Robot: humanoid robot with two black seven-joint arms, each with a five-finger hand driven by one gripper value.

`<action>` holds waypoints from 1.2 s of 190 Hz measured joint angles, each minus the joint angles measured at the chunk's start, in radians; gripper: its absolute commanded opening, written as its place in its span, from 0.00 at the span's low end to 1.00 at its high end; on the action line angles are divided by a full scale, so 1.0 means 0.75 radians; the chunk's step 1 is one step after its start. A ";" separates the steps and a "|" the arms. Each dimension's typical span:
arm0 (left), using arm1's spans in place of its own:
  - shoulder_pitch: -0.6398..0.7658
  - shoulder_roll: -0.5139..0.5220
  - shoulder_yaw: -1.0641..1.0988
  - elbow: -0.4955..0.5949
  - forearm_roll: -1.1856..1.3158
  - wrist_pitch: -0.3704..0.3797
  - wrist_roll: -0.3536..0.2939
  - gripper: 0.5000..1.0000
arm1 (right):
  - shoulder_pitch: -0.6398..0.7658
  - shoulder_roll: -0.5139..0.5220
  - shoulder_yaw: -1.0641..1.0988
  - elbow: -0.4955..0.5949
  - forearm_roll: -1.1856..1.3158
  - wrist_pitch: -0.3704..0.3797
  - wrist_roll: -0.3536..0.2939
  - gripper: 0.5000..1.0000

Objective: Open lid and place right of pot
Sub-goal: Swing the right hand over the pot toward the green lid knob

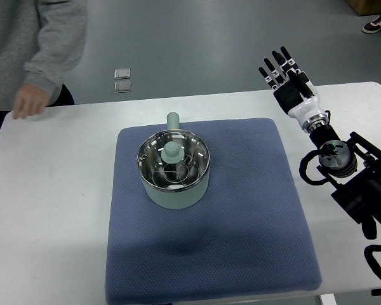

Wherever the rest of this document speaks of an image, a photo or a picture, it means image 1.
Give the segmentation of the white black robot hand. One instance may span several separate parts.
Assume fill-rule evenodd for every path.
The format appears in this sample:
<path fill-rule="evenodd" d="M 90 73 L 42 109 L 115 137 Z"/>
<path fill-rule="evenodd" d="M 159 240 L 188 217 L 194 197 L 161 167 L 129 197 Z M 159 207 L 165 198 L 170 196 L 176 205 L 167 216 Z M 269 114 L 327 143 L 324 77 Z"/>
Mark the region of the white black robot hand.
<path fill-rule="evenodd" d="M 272 51 L 279 70 L 268 58 L 264 58 L 264 63 L 280 87 L 263 67 L 258 68 L 269 87 L 275 90 L 273 95 L 279 106 L 290 118 L 298 121 L 303 131 L 313 131 L 319 126 L 327 125 L 328 115 L 320 107 L 319 92 L 307 75 L 300 71 L 288 50 L 284 46 L 280 47 L 280 50 L 283 55 L 275 50 Z"/>

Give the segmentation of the person's bare hand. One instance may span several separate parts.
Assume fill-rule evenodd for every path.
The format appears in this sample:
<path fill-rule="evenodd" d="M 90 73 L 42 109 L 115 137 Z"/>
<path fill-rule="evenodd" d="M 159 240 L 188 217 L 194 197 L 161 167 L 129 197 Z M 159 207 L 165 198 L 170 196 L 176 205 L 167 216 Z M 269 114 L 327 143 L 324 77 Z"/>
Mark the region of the person's bare hand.
<path fill-rule="evenodd" d="M 26 119 L 42 114 L 49 105 L 50 95 L 30 83 L 24 83 L 17 91 L 13 106 L 13 119 Z"/>

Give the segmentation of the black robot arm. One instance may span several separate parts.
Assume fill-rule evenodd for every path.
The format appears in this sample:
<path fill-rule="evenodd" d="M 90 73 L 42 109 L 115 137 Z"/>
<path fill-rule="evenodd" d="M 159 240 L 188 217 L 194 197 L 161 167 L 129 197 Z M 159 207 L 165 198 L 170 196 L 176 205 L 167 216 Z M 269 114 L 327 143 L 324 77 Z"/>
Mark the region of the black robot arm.
<path fill-rule="evenodd" d="M 272 56 L 258 70 L 283 112 L 297 120 L 316 147 L 302 158 L 299 175 L 312 186 L 333 185 L 331 197 L 374 240 L 381 224 L 381 150 L 356 132 L 341 140 L 330 111 L 321 108 L 317 89 L 288 50 L 281 47 Z"/>

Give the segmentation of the grey sweatshirt forearm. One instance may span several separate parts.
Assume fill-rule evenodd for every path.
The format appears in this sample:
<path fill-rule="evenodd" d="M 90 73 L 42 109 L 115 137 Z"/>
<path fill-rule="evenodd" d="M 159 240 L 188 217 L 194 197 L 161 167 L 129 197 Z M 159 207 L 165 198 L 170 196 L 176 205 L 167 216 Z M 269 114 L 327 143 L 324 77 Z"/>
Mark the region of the grey sweatshirt forearm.
<path fill-rule="evenodd" d="M 86 1 L 38 1 L 40 29 L 38 50 L 24 64 L 24 82 L 49 96 L 64 83 L 64 74 L 79 62 L 86 41 L 88 3 Z"/>

